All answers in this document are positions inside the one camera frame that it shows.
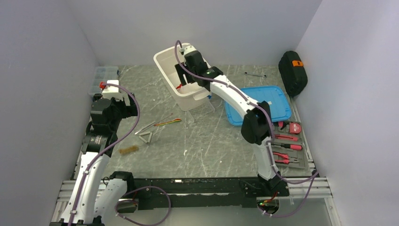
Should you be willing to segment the white plastic bin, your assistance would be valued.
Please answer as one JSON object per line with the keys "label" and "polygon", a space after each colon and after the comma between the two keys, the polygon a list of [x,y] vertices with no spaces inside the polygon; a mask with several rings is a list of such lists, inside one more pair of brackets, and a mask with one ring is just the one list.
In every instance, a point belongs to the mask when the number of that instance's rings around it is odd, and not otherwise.
{"label": "white plastic bin", "polygon": [[211,92],[197,83],[189,83],[183,75],[180,81],[178,69],[181,69],[175,57],[174,47],[156,53],[153,60],[162,74],[162,79],[172,98],[182,111],[189,111],[210,103]]}

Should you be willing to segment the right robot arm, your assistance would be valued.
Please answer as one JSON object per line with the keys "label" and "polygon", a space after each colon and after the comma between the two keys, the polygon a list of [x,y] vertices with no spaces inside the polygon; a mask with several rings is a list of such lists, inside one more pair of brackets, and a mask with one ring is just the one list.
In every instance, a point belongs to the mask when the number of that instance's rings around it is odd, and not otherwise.
{"label": "right robot arm", "polygon": [[278,169],[271,149],[271,141],[275,134],[271,130],[269,104],[250,98],[217,67],[208,67],[199,51],[182,49],[181,54],[184,56],[184,63],[178,64],[185,73],[199,86],[221,97],[241,116],[243,120],[241,134],[252,145],[257,160],[258,174],[263,178],[259,183],[259,189],[264,195],[273,194],[278,188],[274,180],[278,177]]}

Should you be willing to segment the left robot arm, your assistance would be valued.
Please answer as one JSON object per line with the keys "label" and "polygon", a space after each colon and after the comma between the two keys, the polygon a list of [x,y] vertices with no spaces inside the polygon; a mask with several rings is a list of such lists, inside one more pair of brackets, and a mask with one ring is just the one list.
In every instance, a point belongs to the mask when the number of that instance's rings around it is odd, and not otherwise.
{"label": "left robot arm", "polygon": [[59,220],[52,226],[103,226],[105,212],[120,197],[134,194],[132,173],[116,171],[111,174],[111,187],[97,197],[102,174],[114,146],[123,139],[117,137],[122,119],[140,117],[140,108],[133,93],[128,93],[129,104],[124,98],[96,94],[90,112],[90,122],[80,149],[80,169],[72,194]]}

